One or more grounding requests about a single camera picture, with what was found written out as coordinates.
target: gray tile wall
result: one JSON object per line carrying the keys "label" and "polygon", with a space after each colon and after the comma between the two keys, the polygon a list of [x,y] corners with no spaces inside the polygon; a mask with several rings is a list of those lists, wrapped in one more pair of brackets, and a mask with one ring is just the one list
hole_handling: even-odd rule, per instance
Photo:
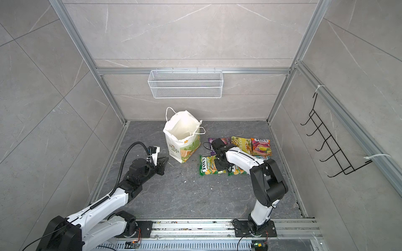
{"label": "gray tile wall", "polygon": [[333,1],[304,63],[402,167],[402,2]]}
{"label": "gray tile wall", "polygon": [[148,75],[105,75],[128,120],[165,120],[168,106],[197,119],[265,120],[284,79],[283,74],[226,74],[221,98],[155,99]]}
{"label": "gray tile wall", "polygon": [[99,66],[289,67],[315,0],[67,0]]}
{"label": "gray tile wall", "polygon": [[[301,125],[309,118],[313,93],[304,77],[296,75],[272,124],[308,216],[317,218],[330,250],[398,250],[402,198],[373,163],[349,175],[328,177],[341,169],[333,157],[320,162],[331,156],[328,146],[316,151],[323,144],[322,137],[318,131],[306,136],[316,128],[312,121]],[[315,111],[353,167],[363,165],[366,154],[320,97]],[[329,136],[325,127],[320,129]],[[338,150],[332,140],[330,146]],[[346,159],[340,153],[336,156],[346,168]]]}
{"label": "gray tile wall", "polygon": [[0,87],[0,249],[14,251],[84,206],[121,124],[47,0],[0,2]]}

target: dark marble floor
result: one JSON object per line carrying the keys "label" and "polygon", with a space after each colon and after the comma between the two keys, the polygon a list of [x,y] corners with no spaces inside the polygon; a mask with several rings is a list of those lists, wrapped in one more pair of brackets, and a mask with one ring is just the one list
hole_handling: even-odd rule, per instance
{"label": "dark marble floor", "polygon": [[[113,188],[121,158],[133,142],[142,141],[146,146],[160,146],[159,157],[169,155],[162,131],[164,124],[163,121],[130,122],[101,194],[106,194]],[[202,126],[207,133],[201,135],[201,142],[206,142],[209,137],[230,136],[271,139],[272,159],[277,161],[285,175],[278,150],[265,121],[204,121]],[[143,185],[143,191],[125,205],[123,210],[137,218],[247,218],[256,201],[250,176],[228,176],[226,173],[201,176],[200,154],[210,155],[207,149],[200,146],[183,164],[170,158],[165,175],[155,175],[148,180]],[[135,146],[127,156],[123,174],[127,172],[131,162],[139,157],[145,158],[145,151],[141,146]],[[302,217],[291,186],[271,217]]]}

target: white wire basket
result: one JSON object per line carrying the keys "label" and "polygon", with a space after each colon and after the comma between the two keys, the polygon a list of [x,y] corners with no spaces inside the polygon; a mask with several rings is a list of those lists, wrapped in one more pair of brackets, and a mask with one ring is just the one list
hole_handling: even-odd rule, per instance
{"label": "white wire basket", "polygon": [[221,70],[153,70],[148,78],[154,98],[220,98],[224,78]]}

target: black mounting plate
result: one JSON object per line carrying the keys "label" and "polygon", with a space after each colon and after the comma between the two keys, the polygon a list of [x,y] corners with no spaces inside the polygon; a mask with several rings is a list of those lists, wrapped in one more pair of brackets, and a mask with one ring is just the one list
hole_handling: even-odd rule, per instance
{"label": "black mounting plate", "polygon": [[[247,226],[247,221],[246,220],[236,220],[233,222],[234,225],[234,232],[236,234],[236,237],[253,237],[251,234],[248,234],[251,230]],[[268,232],[268,237],[277,237],[278,234],[276,233],[276,228],[275,224],[273,221],[268,221],[267,226],[263,229],[263,233],[261,234],[261,237],[266,237],[267,234],[264,231],[266,230]]]}
{"label": "black mounting plate", "polygon": [[[152,232],[153,221],[136,221],[137,228],[141,229],[141,238],[150,238]],[[137,239],[139,231],[136,231],[131,238]],[[117,238],[125,238],[123,234],[117,235]]]}

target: black wire rack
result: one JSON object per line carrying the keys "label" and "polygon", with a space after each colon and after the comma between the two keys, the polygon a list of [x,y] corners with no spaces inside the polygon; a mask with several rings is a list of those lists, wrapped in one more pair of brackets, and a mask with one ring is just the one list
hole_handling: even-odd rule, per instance
{"label": "black wire rack", "polygon": [[[309,135],[309,134],[306,134],[306,135],[307,135],[307,136],[312,136],[314,133],[316,133],[316,131],[318,131],[318,132],[321,134],[322,138],[324,139],[324,142],[322,143],[322,146],[321,146],[321,148],[320,148],[319,150],[318,150],[318,149],[315,149],[315,150],[316,150],[317,152],[319,152],[319,151],[322,150],[322,148],[324,147],[324,145],[327,144],[329,150],[330,150],[331,153],[332,153],[331,156],[329,156],[326,160],[320,160],[320,161],[321,161],[321,162],[326,162],[326,161],[329,160],[330,158],[334,157],[335,160],[336,160],[336,162],[338,163],[339,167],[341,168],[341,171],[340,171],[340,172],[338,172],[337,174],[335,174],[335,175],[333,175],[333,176],[329,176],[329,175],[328,175],[328,177],[332,178],[332,177],[335,177],[335,176],[337,176],[337,175],[339,175],[339,174],[341,174],[341,173],[344,173],[345,175],[348,175],[348,174],[350,174],[350,173],[352,173],[352,172],[354,172],[354,171],[359,170],[360,168],[364,167],[365,165],[368,165],[368,164],[370,164],[371,162],[373,162],[372,160],[368,160],[368,161],[366,161],[366,162],[365,162],[362,166],[360,166],[360,167],[357,167],[357,168],[353,167],[353,165],[350,163],[349,159],[346,157],[345,153],[342,151],[341,147],[338,145],[338,142],[336,141],[336,139],[332,136],[331,132],[328,130],[328,128],[326,127],[326,125],[324,124],[324,122],[321,120],[320,116],[319,116],[319,115],[317,114],[317,112],[314,110],[314,107],[315,107],[316,101],[317,101],[317,93],[314,93],[313,98],[314,98],[314,104],[313,104],[313,108],[311,109],[310,113],[308,114],[308,115],[309,115],[309,119],[306,121],[306,123],[301,124],[301,125],[303,125],[303,126],[306,125],[310,120],[314,123],[314,125],[316,126],[315,131],[314,131],[312,134],[310,134],[310,135]],[[314,114],[315,114],[315,115],[318,117],[318,119],[319,119],[319,122],[318,122],[318,123],[316,123],[316,122],[314,121],[314,119],[312,118]],[[328,134],[329,134],[328,137],[324,137],[324,134],[323,134],[323,132],[321,131],[321,130],[323,130],[323,127],[325,128],[325,130],[328,131]],[[335,142],[335,144],[336,144],[338,150],[335,151],[335,149],[332,149],[332,148],[331,148],[330,144],[328,143],[328,140],[329,140],[329,139],[332,139],[332,140]],[[345,157],[345,159],[346,159],[346,161],[347,161],[347,164],[348,164],[348,167],[343,168],[342,165],[339,163],[339,159],[338,159],[338,157],[336,157],[336,154],[339,153],[339,152],[340,152],[341,154],[343,154],[343,156]]]}

